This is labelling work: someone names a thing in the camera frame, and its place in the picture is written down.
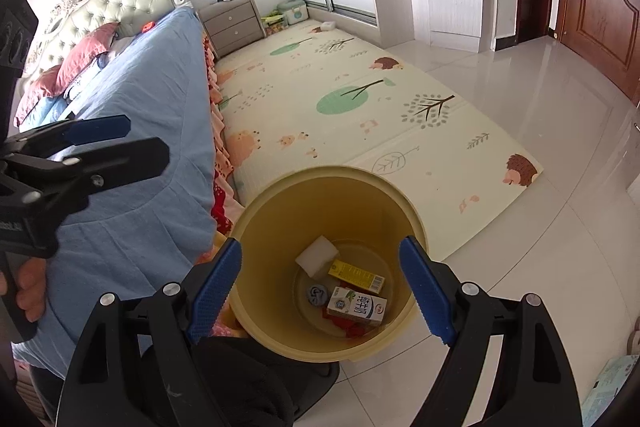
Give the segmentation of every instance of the tile floor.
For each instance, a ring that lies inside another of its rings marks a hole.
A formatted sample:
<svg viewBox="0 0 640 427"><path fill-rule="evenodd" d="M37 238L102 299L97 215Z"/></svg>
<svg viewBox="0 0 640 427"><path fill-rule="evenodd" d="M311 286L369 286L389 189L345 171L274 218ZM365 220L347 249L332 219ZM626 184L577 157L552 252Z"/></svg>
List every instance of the tile floor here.
<svg viewBox="0 0 640 427"><path fill-rule="evenodd" d="M457 91L545 167L447 263L491 295L542 296L584 399L607 360L624 354L640 314L640 210L626 193L640 173L638 110L551 38L479 55L417 41L389 51ZM482 417L499 349L494 339L468 425ZM296 425L408 427L446 353L419 317L384 351L342 362L340 383Z"/></svg>

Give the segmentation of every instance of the barcode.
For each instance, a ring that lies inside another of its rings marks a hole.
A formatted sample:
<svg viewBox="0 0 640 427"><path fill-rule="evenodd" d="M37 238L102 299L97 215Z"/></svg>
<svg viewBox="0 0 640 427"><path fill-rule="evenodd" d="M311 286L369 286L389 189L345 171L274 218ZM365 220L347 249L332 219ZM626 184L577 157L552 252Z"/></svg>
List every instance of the barcode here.
<svg viewBox="0 0 640 427"><path fill-rule="evenodd" d="M382 283L385 282L384 277L380 277L378 275L376 275L375 277L373 277L373 282L371 283L371 286L369 287L369 289L372 292L378 292L380 290L380 286L382 286Z"/></svg>

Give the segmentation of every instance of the door panel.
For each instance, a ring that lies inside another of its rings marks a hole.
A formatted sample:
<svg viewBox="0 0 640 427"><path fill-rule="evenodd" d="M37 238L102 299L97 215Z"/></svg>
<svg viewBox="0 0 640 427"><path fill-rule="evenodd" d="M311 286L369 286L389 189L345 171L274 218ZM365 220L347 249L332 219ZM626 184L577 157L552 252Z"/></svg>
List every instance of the door panel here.
<svg viewBox="0 0 640 427"><path fill-rule="evenodd" d="M560 41L640 101L640 0L565 0Z"/></svg>

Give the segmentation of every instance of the gray nightstand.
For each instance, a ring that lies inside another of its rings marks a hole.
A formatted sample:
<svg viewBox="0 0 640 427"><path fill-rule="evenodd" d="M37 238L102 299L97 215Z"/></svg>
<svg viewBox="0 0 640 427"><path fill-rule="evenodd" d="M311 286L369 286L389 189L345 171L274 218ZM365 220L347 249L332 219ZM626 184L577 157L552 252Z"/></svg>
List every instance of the gray nightstand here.
<svg viewBox="0 0 640 427"><path fill-rule="evenodd" d="M217 2L198 11L216 58L266 37L254 0Z"/></svg>

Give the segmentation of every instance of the yellow box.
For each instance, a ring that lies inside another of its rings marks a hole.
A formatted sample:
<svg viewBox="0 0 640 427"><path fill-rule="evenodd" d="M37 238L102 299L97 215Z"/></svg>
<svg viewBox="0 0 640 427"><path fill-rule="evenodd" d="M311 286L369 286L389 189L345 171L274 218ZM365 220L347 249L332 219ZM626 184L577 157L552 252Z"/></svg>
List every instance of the yellow box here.
<svg viewBox="0 0 640 427"><path fill-rule="evenodd" d="M357 268L352 264L340 261L340 259L334 260L329 275L375 294L380 293L382 285L385 283L384 277Z"/></svg>

